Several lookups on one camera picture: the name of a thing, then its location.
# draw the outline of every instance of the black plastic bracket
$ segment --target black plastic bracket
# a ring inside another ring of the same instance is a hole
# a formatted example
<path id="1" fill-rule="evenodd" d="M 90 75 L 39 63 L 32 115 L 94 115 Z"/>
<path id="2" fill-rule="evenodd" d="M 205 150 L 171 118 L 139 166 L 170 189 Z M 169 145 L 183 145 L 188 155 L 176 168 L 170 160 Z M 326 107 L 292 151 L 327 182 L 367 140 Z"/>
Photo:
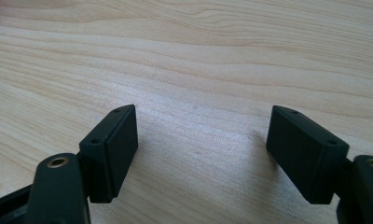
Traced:
<path id="1" fill-rule="evenodd" d="M 77 155 L 41 161 L 32 186 L 0 198 L 0 223 L 90 223 L 87 197 L 111 203 L 137 148 L 135 106 L 112 110 L 81 141 Z"/>
<path id="2" fill-rule="evenodd" d="M 373 224 L 373 157 L 346 156 L 349 145 L 300 112 L 275 105 L 266 144 L 309 203 L 340 197 L 339 223 Z"/>

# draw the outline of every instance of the light wooden surface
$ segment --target light wooden surface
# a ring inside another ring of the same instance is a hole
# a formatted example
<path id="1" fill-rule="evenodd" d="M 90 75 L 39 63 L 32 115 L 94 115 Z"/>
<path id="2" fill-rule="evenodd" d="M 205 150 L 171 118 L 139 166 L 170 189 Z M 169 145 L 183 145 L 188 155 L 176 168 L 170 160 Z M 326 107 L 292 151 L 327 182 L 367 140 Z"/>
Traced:
<path id="1" fill-rule="evenodd" d="M 0 197 L 135 104 L 93 223 L 337 223 L 265 149 L 273 105 L 373 155 L 373 0 L 0 0 Z"/>

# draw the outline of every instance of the black clamp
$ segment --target black clamp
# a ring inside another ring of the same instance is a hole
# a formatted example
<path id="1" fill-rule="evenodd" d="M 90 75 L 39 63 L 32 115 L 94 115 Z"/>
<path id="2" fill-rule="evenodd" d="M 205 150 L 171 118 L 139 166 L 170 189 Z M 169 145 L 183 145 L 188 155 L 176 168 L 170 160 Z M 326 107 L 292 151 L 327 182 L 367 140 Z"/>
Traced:
<path id="1" fill-rule="evenodd" d="M 346 158 L 349 145 L 300 112 L 275 105 L 268 152 L 309 203 L 340 197 L 338 223 L 373 224 L 373 156 Z"/>
<path id="2" fill-rule="evenodd" d="M 0 223 L 90 223 L 87 197 L 111 203 L 137 148 L 134 105 L 111 111 L 80 142 L 77 155 L 41 161 L 32 186 L 0 198 Z"/>

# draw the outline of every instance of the black plastic arm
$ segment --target black plastic arm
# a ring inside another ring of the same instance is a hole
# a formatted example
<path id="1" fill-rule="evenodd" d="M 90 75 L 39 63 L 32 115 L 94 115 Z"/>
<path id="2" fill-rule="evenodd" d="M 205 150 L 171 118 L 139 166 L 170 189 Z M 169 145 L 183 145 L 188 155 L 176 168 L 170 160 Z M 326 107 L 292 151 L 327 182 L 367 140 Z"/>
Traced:
<path id="1" fill-rule="evenodd" d="M 112 110 L 79 144 L 79 153 L 41 161 L 32 186 L 0 199 L 0 223 L 90 223 L 87 197 L 111 203 L 138 148 L 134 105 Z"/>
<path id="2" fill-rule="evenodd" d="M 267 150 L 309 203 L 340 197 L 339 223 L 373 224 L 373 156 L 346 156 L 349 145 L 300 112 L 275 105 Z"/>

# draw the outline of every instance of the black mechanical part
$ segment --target black mechanical part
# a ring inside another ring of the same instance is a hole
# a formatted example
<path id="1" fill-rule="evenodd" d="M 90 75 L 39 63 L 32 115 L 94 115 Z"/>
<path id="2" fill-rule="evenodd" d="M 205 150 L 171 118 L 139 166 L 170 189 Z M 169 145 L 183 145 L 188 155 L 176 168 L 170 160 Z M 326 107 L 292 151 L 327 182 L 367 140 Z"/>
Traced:
<path id="1" fill-rule="evenodd" d="M 80 143 L 79 158 L 91 176 L 92 203 L 111 203 L 117 197 L 138 148 L 134 105 L 111 111 Z"/>
<path id="2" fill-rule="evenodd" d="M 373 224 L 373 157 L 357 156 L 352 168 L 352 186 L 360 204 L 365 223 Z"/>
<path id="3" fill-rule="evenodd" d="M 0 223 L 22 223 L 27 209 L 31 185 L 0 198 Z"/>
<path id="4" fill-rule="evenodd" d="M 309 203 L 331 202 L 334 170 L 346 159 L 347 143 L 300 112 L 276 105 L 266 147 Z"/>
<path id="5" fill-rule="evenodd" d="M 38 164 L 24 223 L 90 223 L 76 155 L 62 153 Z"/>
<path id="6" fill-rule="evenodd" d="M 340 197 L 338 223 L 373 224 L 373 156 L 346 156 L 349 145 L 300 112 L 275 105 L 267 150 L 309 203 Z"/>
<path id="7" fill-rule="evenodd" d="M 0 223 L 90 223 L 87 197 L 111 203 L 138 148 L 135 106 L 112 110 L 79 148 L 43 160 L 32 186 L 0 198 Z"/>

